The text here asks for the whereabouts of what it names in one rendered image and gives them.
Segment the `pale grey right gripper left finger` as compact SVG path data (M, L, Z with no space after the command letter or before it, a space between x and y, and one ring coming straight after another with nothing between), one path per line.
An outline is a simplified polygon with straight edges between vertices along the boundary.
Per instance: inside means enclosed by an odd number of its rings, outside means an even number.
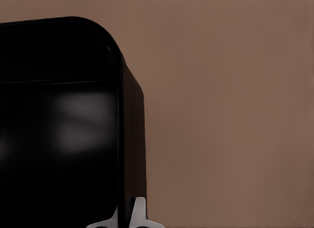
M110 219L89 224L86 228L118 228L118 208Z

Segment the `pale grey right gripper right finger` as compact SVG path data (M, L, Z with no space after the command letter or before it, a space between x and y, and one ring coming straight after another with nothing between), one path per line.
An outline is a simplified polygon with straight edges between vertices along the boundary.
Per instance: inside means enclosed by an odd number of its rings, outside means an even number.
M146 199L144 197L136 197L129 228L165 228L165 226L148 220L146 212Z

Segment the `black rectangular tray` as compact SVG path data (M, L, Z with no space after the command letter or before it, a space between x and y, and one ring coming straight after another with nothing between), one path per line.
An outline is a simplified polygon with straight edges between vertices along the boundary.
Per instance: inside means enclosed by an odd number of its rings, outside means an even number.
M146 197L143 91L81 17L0 23L0 228L129 228Z

